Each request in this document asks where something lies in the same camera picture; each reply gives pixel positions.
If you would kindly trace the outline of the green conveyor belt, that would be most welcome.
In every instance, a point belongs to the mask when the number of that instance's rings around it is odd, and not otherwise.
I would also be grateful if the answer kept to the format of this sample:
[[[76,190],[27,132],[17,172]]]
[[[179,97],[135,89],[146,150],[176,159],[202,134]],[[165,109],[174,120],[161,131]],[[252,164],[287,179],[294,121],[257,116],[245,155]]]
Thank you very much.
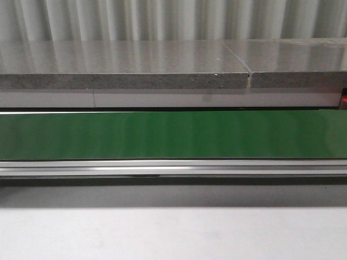
[[[344,110],[5,114],[2,160],[346,158]]]

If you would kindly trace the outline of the grey stone countertop slab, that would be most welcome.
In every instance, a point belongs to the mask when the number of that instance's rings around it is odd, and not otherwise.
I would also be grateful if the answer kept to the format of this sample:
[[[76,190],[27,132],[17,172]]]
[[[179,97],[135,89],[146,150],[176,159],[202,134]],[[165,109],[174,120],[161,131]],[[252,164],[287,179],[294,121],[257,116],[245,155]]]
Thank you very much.
[[[346,41],[9,41],[1,89],[346,87]]]

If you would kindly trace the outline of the white pleated curtain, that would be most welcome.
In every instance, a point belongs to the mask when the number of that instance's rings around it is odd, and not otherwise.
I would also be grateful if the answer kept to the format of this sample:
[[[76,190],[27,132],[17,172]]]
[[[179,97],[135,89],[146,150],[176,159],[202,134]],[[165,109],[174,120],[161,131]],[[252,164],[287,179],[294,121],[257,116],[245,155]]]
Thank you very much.
[[[346,1],[1,1],[1,40],[341,38]]]

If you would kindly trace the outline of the aluminium conveyor frame rail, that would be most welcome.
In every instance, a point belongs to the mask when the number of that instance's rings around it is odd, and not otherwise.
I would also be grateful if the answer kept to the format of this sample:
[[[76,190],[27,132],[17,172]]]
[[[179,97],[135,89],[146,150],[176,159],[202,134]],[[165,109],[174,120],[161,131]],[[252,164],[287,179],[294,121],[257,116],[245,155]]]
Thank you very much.
[[[2,178],[344,177],[345,159],[2,161]]]

